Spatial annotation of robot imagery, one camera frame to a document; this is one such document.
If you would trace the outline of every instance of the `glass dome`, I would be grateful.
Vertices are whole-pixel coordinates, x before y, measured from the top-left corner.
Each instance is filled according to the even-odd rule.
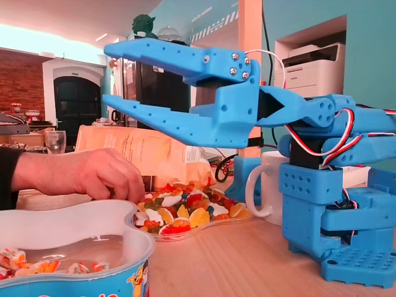
[[[181,40],[181,36],[177,29],[166,26],[158,31],[158,39],[166,41]]]

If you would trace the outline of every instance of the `black sleeve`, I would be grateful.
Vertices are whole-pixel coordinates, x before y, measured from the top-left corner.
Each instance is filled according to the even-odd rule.
[[[0,210],[15,209],[18,192],[11,193],[12,176],[24,150],[0,147]]]

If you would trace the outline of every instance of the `person's arm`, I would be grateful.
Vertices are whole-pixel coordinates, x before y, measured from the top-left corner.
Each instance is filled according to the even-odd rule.
[[[93,199],[144,197],[139,170],[113,149],[62,155],[21,154],[12,191],[37,189],[46,195],[88,194]]]
[[[18,192],[12,192],[11,181],[17,162],[24,150],[0,147],[0,210],[14,209]]]

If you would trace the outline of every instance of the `white mug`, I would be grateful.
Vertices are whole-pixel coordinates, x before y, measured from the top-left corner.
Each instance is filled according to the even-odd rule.
[[[245,200],[250,212],[275,225],[282,225],[282,194],[279,192],[279,165],[289,162],[278,151],[261,154],[261,165],[254,168],[246,183]],[[254,186],[261,176],[261,209],[254,205]]]

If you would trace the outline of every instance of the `blue container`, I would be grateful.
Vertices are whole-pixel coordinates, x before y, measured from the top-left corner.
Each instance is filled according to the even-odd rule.
[[[0,296],[148,296],[149,257],[155,249],[155,241],[148,233],[133,227],[136,208],[128,201],[103,200],[43,212],[0,212],[0,223],[13,222],[13,226],[7,224],[11,230],[3,232],[0,248],[23,249],[27,251],[28,261],[30,252],[59,250],[92,236],[122,236],[122,255],[120,262],[113,264],[114,268],[110,264],[109,270],[98,273],[56,272],[1,280]]]

